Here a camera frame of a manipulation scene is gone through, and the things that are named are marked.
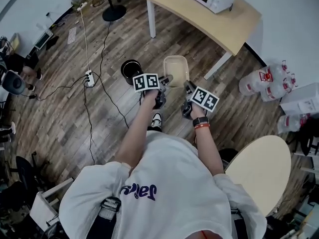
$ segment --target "person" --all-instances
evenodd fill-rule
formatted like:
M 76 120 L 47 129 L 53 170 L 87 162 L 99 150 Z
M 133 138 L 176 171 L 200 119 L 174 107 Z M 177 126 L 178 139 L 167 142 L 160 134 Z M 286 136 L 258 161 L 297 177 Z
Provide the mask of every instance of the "person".
M 11 133 L 15 134 L 15 124 L 13 121 L 11 122 L 11 127 L 9 129 L 0 130 L 0 142 L 11 141 L 11 138 L 10 138 Z
M 191 117 L 199 121 L 197 150 L 162 133 L 159 113 L 148 127 L 157 94 L 146 94 L 114 161 L 84 167 L 67 190 L 59 209 L 66 234 L 99 238 L 90 237 L 95 220 L 118 198 L 112 233 L 104 227 L 100 238 L 232 239 L 234 208 L 245 220 L 248 238 L 262 239 L 266 219 L 243 187 L 224 174 L 204 111 L 192 104 Z
M 11 47 L 10 43 L 6 40 L 5 37 L 0 37 L 0 61 L 4 61 L 8 70 L 19 71 L 17 70 L 17 63 L 14 57 L 14 49 Z M 42 80 L 43 75 L 41 69 L 39 68 L 36 72 L 29 66 L 23 65 L 22 71 L 27 76 L 37 78 Z M 25 88 L 31 91 L 35 90 L 35 86 L 30 83 L 25 83 Z

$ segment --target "wooden floor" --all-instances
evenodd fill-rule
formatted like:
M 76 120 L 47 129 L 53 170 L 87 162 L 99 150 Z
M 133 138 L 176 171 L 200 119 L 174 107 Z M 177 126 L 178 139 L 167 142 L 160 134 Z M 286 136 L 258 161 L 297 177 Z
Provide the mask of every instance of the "wooden floor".
M 128 59 L 136 59 L 144 72 L 162 75 L 164 58 L 177 54 L 187 59 L 190 79 L 220 98 L 211 116 L 211 132 L 219 149 L 227 147 L 240 150 L 263 135 L 277 134 L 276 124 L 282 114 L 278 102 L 264 103 L 259 95 L 245 97 L 239 93 L 239 79 L 261 67 L 245 47 L 206 81 L 203 76 L 224 53 L 221 47 L 189 23 L 158 6 L 155 7 L 157 36 L 151 39 L 146 1 L 123 0 L 122 4 L 127 7 L 127 14 L 110 26 L 101 78 L 128 123 L 132 122 L 139 107 L 139 95 L 121 76 L 121 64 Z M 108 29 L 108 23 L 101 17 L 106 6 L 107 3 L 104 3 L 98 8 L 91 8 L 84 16 L 89 65 L 97 73 Z M 74 26 L 77 26 L 75 42 L 67 45 L 68 31 Z M 33 80 L 35 92 L 40 98 L 45 98 L 58 86 L 70 86 L 87 71 L 81 16 L 70 15 L 66 24 L 53 32 L 59 36 L 56 45 L 39 55 L 43 80 Z M 93 124 L 93 156 L 96 164 L 105 164 L 117 151 L 127 128 L 100 83 L 87 89 L 86 95 Z M 169 90 L 166 98 L 167 103 L 161 111 L 163 131 L 193 142 L 192 123 L 182 119 L 180 114 L 180 106 L 184 101 L 183 89 Z M 82 81 L 71 89 L 59 89 L 42 102 L 23 96 L 13 97 L 10 108 L 16 109 L 16 112 L 12 112 L 8 121 L 16 123 L 17 131 L 13 142 L 6 145 L 6 158 L 12 167 L 15 167 L 16 155 L 30 160 L 30 154 L 37 151 L 39 164 L 44 160 L 51 162 L 44 174 L 49 180 L 58 183 L 70 176 L 76 177 L 84 166 L 93 164 L 89 152 L 90 125 L 84 107 Z M 304 159 L 292 159 L 292 174 L 284 195 L 287 201 L 282 204 L 282 214 L 289 212 L 299 199 L 305 177 L 299 167 L 301 164 L 309 165 L 308 160 Z

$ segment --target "shoe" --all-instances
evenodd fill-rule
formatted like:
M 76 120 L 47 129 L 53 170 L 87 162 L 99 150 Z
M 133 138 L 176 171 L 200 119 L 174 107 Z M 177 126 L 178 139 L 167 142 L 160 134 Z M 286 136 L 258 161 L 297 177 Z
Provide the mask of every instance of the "shoe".
M 42 73 L 41 73 L 41 68 L 39 68 L 39 69 L 36 71 L 36 77 L 37 77 L 37 79 L 38 79 L 39 81 L 42 80 L 43 75 L 42 75 Z
M 151 127 L 161 128 L 161 115 L 160 115 L 160 113 L 155 113 L 153 115 Z
M 16 132 L 16 131 L 15 131 L 15 124 L 14 124 L 13 121 L 11 122 L 11 127 L 10 127 L 10 129 L 12 130 L 12 133 L 15 134 L 15 132 Z
M 28 89 L 29 90 L 31 90 L 31 91 L 34 91 L 35 90 L 35 86 L 34 85 L 31 85 L 31 84 L 29 84 L 30 86 L 28 87 Z

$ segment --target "black wristband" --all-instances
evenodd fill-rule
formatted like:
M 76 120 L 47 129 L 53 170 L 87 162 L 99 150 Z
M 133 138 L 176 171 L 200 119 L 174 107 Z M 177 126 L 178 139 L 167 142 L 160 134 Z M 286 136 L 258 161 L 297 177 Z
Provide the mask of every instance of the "black wristband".
M 209 123 L 208 117 L 196 118 L 196 119 L 193 120 L 193 126 L 196 126 L 196 125 L 204 123 L 204 122 Z

